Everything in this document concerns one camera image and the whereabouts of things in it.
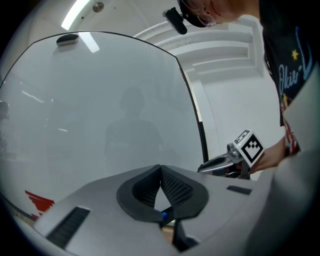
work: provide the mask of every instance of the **hand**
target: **hand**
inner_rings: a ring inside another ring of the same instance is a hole
[[[259,160],[253,165],[251,174],[267,168],[276,167],[285,158],[285,137],[277,144],[267,148]]]

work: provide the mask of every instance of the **red stripe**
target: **red stripe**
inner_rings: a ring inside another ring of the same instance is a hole
[[[35,204],[35,207],[41,212],[45,212],[46,210],[48,210],[53,205],[51,202],[47,202],[47,201],[44,201],[44,200],[39,200],[39,199],[34,198],[32,196],[29,196],[29,198],[32,201],[32,203]]]
[[[39,199],[39,200],[42,200],[42,201],[46,201],[46,202],[48,202],[48,203],[50,202],[50,203],[52,203],[52,204],[55,203],[53,200],[50,200],[50,199],[47,199],[47,198],[38,196],[38,195],[36,195],[36,194],[32,194],[32,193],[29,192],[29,191],[26,191],[26,190],[25,190],[25,193],[26,193],[27,195],[29,195],[29,196],[32,196],[32,197],[36,198],[36,199]]]

